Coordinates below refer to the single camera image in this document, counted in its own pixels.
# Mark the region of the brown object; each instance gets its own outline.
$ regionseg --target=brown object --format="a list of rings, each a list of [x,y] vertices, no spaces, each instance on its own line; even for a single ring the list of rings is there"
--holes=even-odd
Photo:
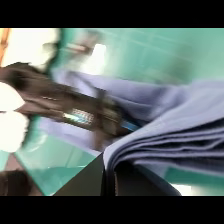
[[[9,33],[11,28],[0,28],[1,29],[1,41],[0,41],[0,67],[2,64],[2,59],[5,54],[5,49],[8,46],[8,38],[9,38]]]

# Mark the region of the towel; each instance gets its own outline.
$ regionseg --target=towel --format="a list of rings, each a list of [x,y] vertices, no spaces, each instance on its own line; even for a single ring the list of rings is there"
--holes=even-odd
[[[53,77],[86,95],[94,96],[94,90],[82,80],[107,90],[142,125],[106,146],[104,164],[108,176],[122,161],[224,175],[224,81],[154,85],[66,70],[55,71]],[[45,118],[40,127],[91,151],[88,131],[80,133],[80,128]]]

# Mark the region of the cloth fold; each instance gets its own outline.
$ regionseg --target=cloth fold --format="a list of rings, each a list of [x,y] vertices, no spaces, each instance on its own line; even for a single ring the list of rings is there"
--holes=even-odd
[[[224,81],[154,85],[66,70],[54,72],[53,77],[86,95],[94,96],[94,92],[83,80],[107,90],[142,125],[106,147],[108,176],[121,161],[224,175]],[[90,133],[83,144],[79,128],[55,123],[42,119],[40,127],[91,151],[92,143],[86,141]]]

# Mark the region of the glossy surface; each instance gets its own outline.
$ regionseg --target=glossy surface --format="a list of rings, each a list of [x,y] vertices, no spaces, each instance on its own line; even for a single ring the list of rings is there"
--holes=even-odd
[[[187,83],[224,77],[224,29],[98,28],[106,46],[102,75],[157,83]],[[65,40],[55,67],[63,67],[67,43],[81,28],[65,28]],[[93,157],[82,150],[33,129],[16,153],[45,195],[51,195],[86,166]],[[170,169],[166,179],[186,195],[224,195],[224,178]]]

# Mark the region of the folded blue fabric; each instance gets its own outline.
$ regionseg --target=folded blue fabric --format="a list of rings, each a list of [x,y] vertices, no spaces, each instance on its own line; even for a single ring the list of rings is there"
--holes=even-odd
[[[107,90],[142,125],[106,147],[104,163],[108,173],[121,161],[128,160],[148,167],[169,165],[224,175],[224,81],[161,86],[75,75],[66,70],[55,71],[53,77],[56,82],[72,85],[76,91],[90,96],[94,96],[94,90],[83,80]],[[90,153],[97,153],[91,150],[89,131],[46,118],[41,120],[40,127]]]

